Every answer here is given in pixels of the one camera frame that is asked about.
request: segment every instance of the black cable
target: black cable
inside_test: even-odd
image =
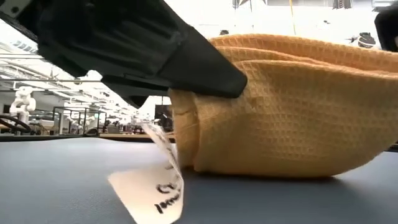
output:
[[[85,137],[97,137],[100,135],[100,132],[97,128],[90,128],[83,134]]]
[[[16,125],[10,124],[3,119],[13,121],[13,122],[15,122]],[[30,128],[30,126],[28,124],[20,121],[17,118],[14,118],[14,117],[8,116],[8,115],[0,114],[0,124],[4,125],[5,127],[9,128],[11,130],[20,131],[22,133],[30,133],[32,131],[32,129]]]

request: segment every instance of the pipe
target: pipe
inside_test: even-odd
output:
[[[17,90],[0,90],[0,93],[15,93]]]
[[[100,83],[101,80],[46,80],[46,79],[25,79],[25,78],[0,78],[0,82],[73,82],[73,83]]]
[[[3,61],[3,62],[7,62],[8,64],[13,65],[13,66],[15,66],[15,67],[17,67],[17,68],[22,68],[22,69],[24,69],[24,70],[27,70],[28,72],[32,72],[34,75],[41,75],[41,76],[43,76],[43,77],[51,78],[50,75],[46,75],[46,74],[44,74],[44,73],[42,73],[42,72],[33,70],[33,69],[31,69],[31,68],[29,68],[29,67],[26,67],[26,66],[23,66],[23,65],[21,65],[21,64],[19,64],[19,63],[15,63],[15,62],[12,62],[12,61],[10,61],[10,60],[2,60],[2,61]]]

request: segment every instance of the white paper tag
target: white paper tag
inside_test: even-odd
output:
[[[160,126],[142,128],[169,161],[111,174],[109,182],[137,224],[171,224],[183,208],[184,181],[177,155]]]

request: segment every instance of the table surface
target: table surface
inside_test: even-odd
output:
[[[147,134],[107,134],[107,133],[101,133],[99,134],[100,137],[102,138],[150,138],[149,135]],[[174,138],[175,136],[173,134],[168,134],[168,138]]]
[[[107,176],[164,159],[151,143],[0,142],[0,222],[134,224]],[[313,182],[186,172],[177,223],[397,223],[397,161],[397,153],[384,152],[364,167]]]

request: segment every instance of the waffle-knit towel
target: waffle-knit towel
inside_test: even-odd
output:
[[[398,54],[281,35],[210,42],[248,85],[237,99],[170,90],[183,167],[326,177],[398,140]]]

